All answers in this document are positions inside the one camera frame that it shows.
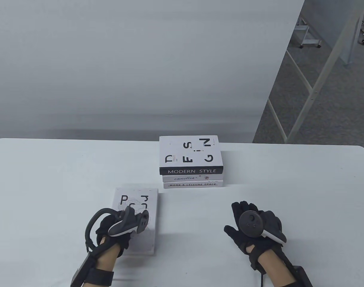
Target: metal frame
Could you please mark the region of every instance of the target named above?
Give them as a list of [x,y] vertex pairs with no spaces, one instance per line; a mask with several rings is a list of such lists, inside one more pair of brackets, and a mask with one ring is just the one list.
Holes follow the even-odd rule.
[[286,50],[286,54],[291,59],[291,63],[293,65],[295,71],[298,73],[299,78],[302,80],[305,87],[307,88],[309,95],[307,97],[307,100],[305,101],[305,104],[304,104],[302,110],[300,111],[298,118],[296,119],[296,122],[294,123],[290,133],[288,134],[288,136],[284,132],[284,129],[279,121],[278,115],[276,114],[276,112],[271,104],[271,101],[269,99],[267,101],[268,107],[272,112],[272,116],[274,117],[274,120],[279,128],[279,131],[284,139],[285,144],[291,143],[293,141],[293,139],[295,138],[296,134],[298,133],[301,125],[303,124],[303,122],[305,120],[305,117],[308,115],[308,112],[311,109],[316,97],[319,95],[321,88],[323,87],[325,81],[327,80],[329,74],[332,71],[333,66],[335,65],[337,59],[339,58],[340,53],[342,52],[343,47],[345,45],[345,40],[354,33],[355,28],[356,28],[356,22],[360,18],[360,15],[361,15],[360,10],[355,10],[350,15],[349,20],[347,21],[342,32],[340,33],[340,36],[339,36],[338,40],[336,41],[336,43],[331,51],[331,54],[329,55],[327,61],[325,62],[325,65],[324,65],[323,69],[321,70],[320,75],[317,78],[313,87],[310,85],[310,83],[308,82],[308,80],[306,79],[306,77],[304,76],[304,74],[302,73],[300,68],[298,67],[298,65],[295,63],[295,60],[292,58],[290,52],[288,52],[288,50]]

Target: black glove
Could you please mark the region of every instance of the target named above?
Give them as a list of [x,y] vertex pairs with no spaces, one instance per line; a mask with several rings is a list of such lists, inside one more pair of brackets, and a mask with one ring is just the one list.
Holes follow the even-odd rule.
[[[114,215],[106,216],[100,224],[100,228],[98,228],[95,232],[97,234],[97,244],[100,245],[101,240],[104,236],[109,236],[108,231],[110,227],[117,223],[116,217]],[[118,254],[120,257],[123,254],[124,249],[128,249],[129,247],[129,240],[131,237],[131,233],[125,233],[117,237],[110,237],[110,240],[115,241],[121,247],[121,250]]]
[[231,239],[235,242],[235,244],[239,247],[239,249],[244,254],[248,254],[246,252],[246,247],[255,245],[252,252],[250,254],[248,254],[248,255],[250,255],[251,267],[254,270],[260,271],[262,274],[265,274],[264,269],[257,262],[259,256],[269,249],[281,248],[281,245],[268,237],[262,237],[262,236],[260,236],[258,238],[248,237],[242,231],[239,230],[239,218],[243,212],[248,211],[248,210],[253,210],[253,211],[256,211],[262,218],[264,218],[265,216],[268,216],[268,220],[269,220],[268,223],[276,225],[279,229],[281,229],[280,220],[271,211],[264,212],[262,210],[258,210],[258,208],[254,204],[252,204],[252,203],[248,204],[246,201],[234,202],[231,205],[231,207],[232,207],[232,212],[234,213],[234,219],[235,219],[236,226],[238,227],[238,230],[236,230],[232,226],[226,225],[224,227],[224,232],[227,233],[227,235],[231,237]]

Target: white table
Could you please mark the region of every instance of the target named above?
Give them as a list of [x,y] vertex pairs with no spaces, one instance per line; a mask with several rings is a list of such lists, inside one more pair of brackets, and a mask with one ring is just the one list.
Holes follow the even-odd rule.
[[364,286],[363,148],[221,147],[226,187],[163,190],[157,142],[0,139],[0,286],[68,286],[85,225],[128,185],[161,192],[157,250],[117,260],[113,286],[258,286],[223,232],[240,200],[281,218],[284,251],[313,286]]

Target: hand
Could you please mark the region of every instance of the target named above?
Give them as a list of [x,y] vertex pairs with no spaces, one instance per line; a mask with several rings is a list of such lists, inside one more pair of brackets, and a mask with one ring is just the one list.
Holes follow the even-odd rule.
[[264,251],[271,249],[272,246],[278,244],[268,237],[262,237],[262,236],[258,238],[248,237],[242,231],[239,230],[239,218],[243,212],[248,210],[253,210],[259,213],[260,216],[263,216],[264,211],[258,210],[258,208],[254,204],[252,203],[248,204],[246,201],[234,202],[231,205],[231,207],[232,207],[232,212],[234,213],[234,219],[236,226],[238,227],[238,230],[236,230],[232,226],[226,225],[224,227],[224,232],[226,232],[226,234],[231,237],[231,239],[235,242],[235,244],[239,247],[239,249],[243,253],[249,254],[251,250],[253,250],[252,245],[254,245],[255,248],[258,249],[260,253],[262,253]]
[[[108,236],[108,231],[109,228],[116,224],[117,220],[116,217],[114,215],[109,215],[106,216],[100,224],[100,228],[98,228],[96,230],[96,234],[97,234],[97,244],[100,245],[102,241],[102,239],[106,236]],[[123,250],[124,249],[128,249],[129,247],[129,240],[131,237],[131,233],[125,233],[123,235],[117,236],[117,237],[110,237],[110,240],[114,240],[120,247],[120,251],[117,257],[120,257],[123,254]]]

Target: gray wall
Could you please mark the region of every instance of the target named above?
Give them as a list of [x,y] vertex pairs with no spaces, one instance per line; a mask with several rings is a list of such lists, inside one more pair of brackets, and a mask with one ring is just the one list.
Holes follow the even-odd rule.
[[0,0],[0,138],[251,142],[302,3]]
[[[354,9],[363,13],[364,0],[305,0],[302,15],[311,28],[333,47]],[[354,33],[349,35],[340,54],[345,64],[353,61],[353,51],[357,44],[355,36],[360,31],[360,25],[361,19],[357,21]]]

